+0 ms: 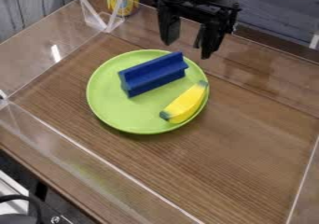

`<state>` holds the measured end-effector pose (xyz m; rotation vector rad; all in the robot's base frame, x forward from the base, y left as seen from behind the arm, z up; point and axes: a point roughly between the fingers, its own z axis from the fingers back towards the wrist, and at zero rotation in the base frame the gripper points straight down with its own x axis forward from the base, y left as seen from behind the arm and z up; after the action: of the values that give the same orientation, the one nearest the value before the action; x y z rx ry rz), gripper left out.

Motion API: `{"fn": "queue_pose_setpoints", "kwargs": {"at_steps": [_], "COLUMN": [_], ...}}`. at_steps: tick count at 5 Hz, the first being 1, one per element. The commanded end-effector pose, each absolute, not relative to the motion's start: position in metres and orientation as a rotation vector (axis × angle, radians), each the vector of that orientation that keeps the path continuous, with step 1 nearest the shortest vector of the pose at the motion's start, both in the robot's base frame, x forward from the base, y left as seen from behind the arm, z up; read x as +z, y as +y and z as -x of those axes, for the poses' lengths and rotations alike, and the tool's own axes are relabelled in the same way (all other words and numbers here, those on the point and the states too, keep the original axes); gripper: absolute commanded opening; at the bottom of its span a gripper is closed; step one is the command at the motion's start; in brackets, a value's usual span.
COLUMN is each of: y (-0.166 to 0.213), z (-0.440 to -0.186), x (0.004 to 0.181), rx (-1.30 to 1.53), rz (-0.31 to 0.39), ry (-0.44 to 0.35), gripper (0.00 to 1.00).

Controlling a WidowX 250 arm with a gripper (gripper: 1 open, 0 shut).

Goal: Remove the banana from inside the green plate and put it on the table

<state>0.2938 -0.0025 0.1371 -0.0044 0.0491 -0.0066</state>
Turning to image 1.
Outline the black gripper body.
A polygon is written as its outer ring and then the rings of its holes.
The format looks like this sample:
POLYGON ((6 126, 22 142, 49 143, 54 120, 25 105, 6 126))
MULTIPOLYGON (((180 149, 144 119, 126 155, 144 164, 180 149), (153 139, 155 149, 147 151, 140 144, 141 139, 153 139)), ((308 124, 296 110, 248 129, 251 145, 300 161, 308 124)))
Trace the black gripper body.
POLYGON ((237 13, 241 10, 235 0, 156 0, 160 27, 179 24, 180 18, 204 23, 216 19, 221 31, 231 34, 235 31, 237 13))

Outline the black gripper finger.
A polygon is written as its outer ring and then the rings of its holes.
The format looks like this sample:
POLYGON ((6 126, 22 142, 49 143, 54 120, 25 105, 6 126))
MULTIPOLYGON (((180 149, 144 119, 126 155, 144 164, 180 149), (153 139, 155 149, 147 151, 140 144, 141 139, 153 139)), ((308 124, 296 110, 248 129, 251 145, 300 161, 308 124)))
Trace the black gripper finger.
POLYGON ((193 47, 200 49, 200 59, 207 60, 217 51, 224 37, 220 21, 208 21, 200 24, 193 47))
POLYGON ((179 29, 180 17, 167 5, 159 4, 159 35, 167 46, 179 39, 179 29))

